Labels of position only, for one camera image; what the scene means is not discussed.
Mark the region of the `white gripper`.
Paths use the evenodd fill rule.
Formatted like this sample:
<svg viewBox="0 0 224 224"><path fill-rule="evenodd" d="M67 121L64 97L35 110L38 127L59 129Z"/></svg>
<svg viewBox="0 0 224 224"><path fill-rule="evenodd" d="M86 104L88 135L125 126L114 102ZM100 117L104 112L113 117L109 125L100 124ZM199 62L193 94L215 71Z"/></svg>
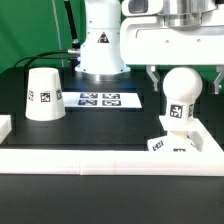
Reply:
<svg viewBox="0 0 224 224"><path fill-rule="evenodd" d="M155 92L160 75L154 65L217 65L209 92L218 95L224 80L224 15L209 15L201 26L183 28L166 27L156 16L127 18L120 50L125 63L147 65Z"/></svg>

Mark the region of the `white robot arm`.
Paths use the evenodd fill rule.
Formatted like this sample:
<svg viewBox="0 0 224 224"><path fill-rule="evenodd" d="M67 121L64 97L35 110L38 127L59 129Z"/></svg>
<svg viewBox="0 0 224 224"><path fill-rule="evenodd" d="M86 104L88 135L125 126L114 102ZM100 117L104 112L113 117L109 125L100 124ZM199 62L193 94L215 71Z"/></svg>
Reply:
<svg viewBox="0 0 224 224"><path fill-rule="evenodd" d="M224 80L224 0L84 0L81 77L112 80L143 65L159 84L159 66L214 65L212 92Z"/></svg>

